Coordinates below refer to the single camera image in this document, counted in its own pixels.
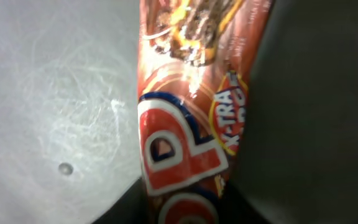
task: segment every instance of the candy wrapper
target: candy wrapper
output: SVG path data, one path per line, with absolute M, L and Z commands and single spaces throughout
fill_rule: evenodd
M 140 0 L 138 119 L 150 222 L 218 223 L 270 0 Z

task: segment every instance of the scratched surface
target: scratched surface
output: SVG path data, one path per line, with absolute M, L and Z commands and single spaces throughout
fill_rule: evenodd
M 0 0 L 0 223 L 90 223 L 140 175 L 138 4 Z

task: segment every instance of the white table surface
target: white table surface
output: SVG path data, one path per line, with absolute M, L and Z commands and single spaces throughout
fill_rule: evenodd
M 138 7 L 0 0 L 0 224 L 91 223 L 140 175 Z

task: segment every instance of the red plastic wrapper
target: red plastic wrapper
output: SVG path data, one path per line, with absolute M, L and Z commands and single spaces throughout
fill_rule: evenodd
M 218 223 L 270 0 L 140 0 L 138 119 L 150 222 Z

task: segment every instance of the dark gray background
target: dark gray background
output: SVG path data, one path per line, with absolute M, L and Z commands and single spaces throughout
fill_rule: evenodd
M 272 223 L 358 223 L 358 1 L 278 0 L 251 77 L 239 190 Z

